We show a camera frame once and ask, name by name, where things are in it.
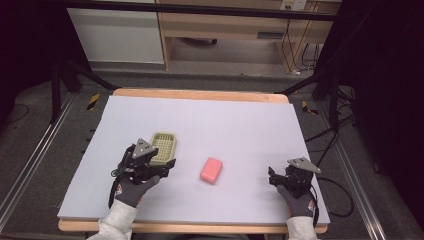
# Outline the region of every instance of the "gray glove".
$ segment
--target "gray glove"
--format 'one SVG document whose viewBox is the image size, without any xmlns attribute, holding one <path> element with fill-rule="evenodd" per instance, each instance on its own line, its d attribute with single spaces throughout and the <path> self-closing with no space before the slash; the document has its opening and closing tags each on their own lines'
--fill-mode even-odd
<svg viewBox="0 0 424 240">
<path fill-rule="evenodd" d="M 147 190 L 158 184 L 159 180 L 159 176 L 154 176 L 145 183 L 135 185 L 131 182 L 128 175 L 125 175 L 118 184 L 115 192 L 115 199 L 136 208 L 138 203 L 141 201 L 141 197 L 147 192 Z"/>
<path fill-rule="evenodd" d="M 283 185 L 277 186 L 277 191 L 286 200 L 289 206 L 289 217 L 313 217 L 315 203 L 310 194 L 304 194 L 300 198 L 294 198 Z"/>
</svg>

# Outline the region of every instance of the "power strip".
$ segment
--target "power strip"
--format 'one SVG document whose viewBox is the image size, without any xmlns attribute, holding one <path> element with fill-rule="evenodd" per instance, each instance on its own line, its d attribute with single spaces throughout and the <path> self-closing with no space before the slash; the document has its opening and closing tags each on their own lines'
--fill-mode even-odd
<svg viewBox="0 0 424 240">
<path fill-rule="evenodd" d="M 283 0 L 280 10 L 285 11 L 303 11 L 306 5 L 306 0 Z"/>
</svg>

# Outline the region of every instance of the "white tabletop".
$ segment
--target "white tabletop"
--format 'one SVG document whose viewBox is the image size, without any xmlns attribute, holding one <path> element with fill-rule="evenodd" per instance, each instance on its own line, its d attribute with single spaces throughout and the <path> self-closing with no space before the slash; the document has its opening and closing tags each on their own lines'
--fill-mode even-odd
<svg viewBox="0 0 424 240">
<path fill-rule="evenodd" d="M 107 215 L 110 172 L 138 138 L 177 138 L 176 165 L 143 197 L 136 221 L 281 224 L 287 206 L 268 184 L 268 166 L 284 174 L 287 160 L 309 159 L 291 104 L 111 96 L 69 186 L 61 219 Z M 209 157 L 223 162 L 215 185 L 200 180 Z M 325 205 L 316 179 L 321 209 Z M 326 211 L 319 223 L 329 223 Z"/>
</svg>

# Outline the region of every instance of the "white cabinet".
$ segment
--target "white cabinet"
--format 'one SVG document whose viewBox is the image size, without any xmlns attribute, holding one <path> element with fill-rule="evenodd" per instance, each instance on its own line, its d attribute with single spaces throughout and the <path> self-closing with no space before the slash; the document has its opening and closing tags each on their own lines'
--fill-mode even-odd
<svg viewBox="0 0 424 240">
<path fill-rule="evenodd" d="M 164 64 L 156 13 L 70 8 L 68 12 L 91 64 Z"/>
</svg>

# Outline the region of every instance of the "small tray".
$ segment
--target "small tray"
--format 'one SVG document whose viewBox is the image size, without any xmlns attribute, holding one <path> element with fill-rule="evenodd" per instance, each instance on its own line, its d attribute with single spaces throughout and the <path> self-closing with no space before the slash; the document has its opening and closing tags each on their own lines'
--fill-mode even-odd
<svg viewBox="0 0 424 240">
<path fill-rule="evenodd" d="M 151 144 L 159 148 L 158 155 L 152 158 L 150 165 L 165 165 L 167 162 L 174 159 L 175 147 L 177 138 L 172 133 L 155 133 L 152 137 Z"/>
</svg>

